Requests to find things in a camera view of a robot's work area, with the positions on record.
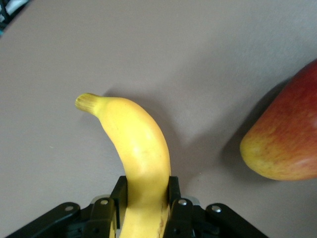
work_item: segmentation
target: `gray surface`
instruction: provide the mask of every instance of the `gray surface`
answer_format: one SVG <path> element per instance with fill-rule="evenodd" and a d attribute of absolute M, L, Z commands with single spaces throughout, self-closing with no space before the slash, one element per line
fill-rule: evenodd
<path fill-rule="evenodd" d="M 128 97 L 161 126 L 172 173 L 271 238 L 317 234 L 317 180 L 250 171 L 243 133 L 267 94 L 317 56 L 317 3 L 34 1 L 0 39 L 0 237 L 51 208 L 87 206 L 123 168 L 78 95 Z"/>

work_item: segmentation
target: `apple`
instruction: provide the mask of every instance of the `apple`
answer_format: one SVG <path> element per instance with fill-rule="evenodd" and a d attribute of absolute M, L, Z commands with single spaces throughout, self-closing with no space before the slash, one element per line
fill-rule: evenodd
<path fill-rule="evenodd" d="M 243 137 L 247 166 L 275 180 L 317 177 L 317 59 L 302 68 Z"/>

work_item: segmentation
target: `bolt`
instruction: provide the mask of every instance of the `bolt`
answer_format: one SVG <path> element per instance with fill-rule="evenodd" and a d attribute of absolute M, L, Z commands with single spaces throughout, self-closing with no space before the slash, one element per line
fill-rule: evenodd
<path fill-rule="evenodd" d="M 102 200 L 102 201 L 100 202 L 100 204 L 101 204 L 101 205 L 107 205 L 107 204 L 108 204 L 108 200 Z"/>
<path fill-rule="evenodd" d="M 71 211 L 73 209 L 74 209 L 73 206 L 67 206 L 67 207 L 65 207 L 65 212 L 69 212 L 69 211 Z"/>
<path fill-rule="evenodd" d="M 185 199 L 179 199 L 178 200 L 178 204 L 182 205 L 182 206 L 186 206 L 187 205 L 187 201 Z"/>
<path fill-rule="evenodd" d="M 212 207 L 211 207 L 211 209 L 214 211 L 214 212 L 221 212 L 221 208 L 219 207 L 219 206 L 217 206 L 217 205 L 213 205 Z"/>

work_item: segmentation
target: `screw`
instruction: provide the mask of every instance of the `screw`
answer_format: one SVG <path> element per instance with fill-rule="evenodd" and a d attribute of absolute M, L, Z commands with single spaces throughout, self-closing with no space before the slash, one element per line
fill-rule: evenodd
<path fill-rule="evenodd" d="M 182 205 L 182 206 L 186 206 L 187 205 L 187 201 L 185 199 L 179 199 L 178 200 L 178 204 Z"/>
<path fill-rule="evenodd" d="M 108 200 L 102 200 L 102 201 L 100 202 L 100 204 L 101 204 L 101 205 L 107 205 L 107 204 L 108 204 Z"/>
<path fill-rule="evenodd" d="M 211 207 L 211 209 L 214 211 L 214 212 L 221 212 L 221 208 L 219 207 L 219 206 L 217 206 L 217 205 L 213 205 L 212 207 Z"/>
<path fill-rule="evenodd" d="M 69 212 L 69 211 L 71 211 L 73 209 L 74 209 L 73 206 L 67 206 L 67 207 L 65 207 L 65 212 Z"/>

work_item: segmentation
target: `banana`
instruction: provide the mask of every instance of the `banana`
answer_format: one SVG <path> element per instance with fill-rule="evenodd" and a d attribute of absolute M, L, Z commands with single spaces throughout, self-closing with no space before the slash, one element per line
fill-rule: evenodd
<path fill-rule="evenodd" d="M 142 107 L 125 98 L 85 93 L 75 106 L 99 119 L 122 161 L 128 205 L 120 238 L 161 238 L 169 216 L 171 174 L 161 129 Z"/>

